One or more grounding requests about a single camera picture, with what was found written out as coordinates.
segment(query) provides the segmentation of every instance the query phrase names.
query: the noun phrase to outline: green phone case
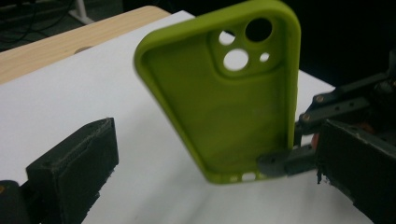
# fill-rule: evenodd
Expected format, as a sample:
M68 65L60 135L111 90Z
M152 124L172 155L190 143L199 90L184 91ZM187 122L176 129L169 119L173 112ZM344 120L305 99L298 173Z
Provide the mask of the green phone case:
M257 158L292 148L300 36L289 7L254 0L154 31L137 47L137 73L209 181L265 179Z

